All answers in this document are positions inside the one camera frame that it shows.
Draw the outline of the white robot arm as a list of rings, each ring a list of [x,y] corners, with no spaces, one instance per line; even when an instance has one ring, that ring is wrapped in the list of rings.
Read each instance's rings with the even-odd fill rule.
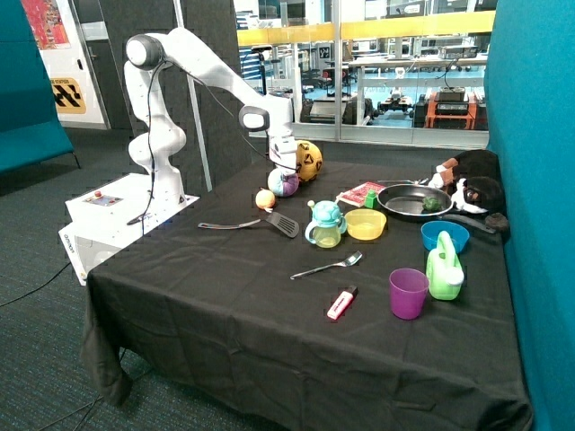
[[[170,66],[179,67],[205,87],[229,91],[243,104],[240,125],[250,131],[266,131],[270,159],[283,175],[296,175],[297,143],[290,99],[256,92],[208,45],[181,27],[167,34],[134,36],[128,40],[126,51],[128,97],[135,116],[148,127],[145,134],[130,142],[128,152],[151,175],[154,204],[180,204],[184,200],[180,171],[171,165],[169,157],[185,146],[186,136],[171,119],[158,81],[159,72]]]

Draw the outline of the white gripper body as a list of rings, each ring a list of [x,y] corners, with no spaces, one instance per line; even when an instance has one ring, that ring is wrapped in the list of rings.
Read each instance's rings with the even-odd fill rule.
[[[297,143],[293,136],[271,136],[269,156],[284,175],[296,173]]]

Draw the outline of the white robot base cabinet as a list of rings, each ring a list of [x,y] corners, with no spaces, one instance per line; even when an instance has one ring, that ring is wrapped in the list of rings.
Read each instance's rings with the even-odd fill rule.
[[[72,222],[58,234],[79,283],[88,273],[199,198],[150,198],[147,174],[130,173],[66,202]]]

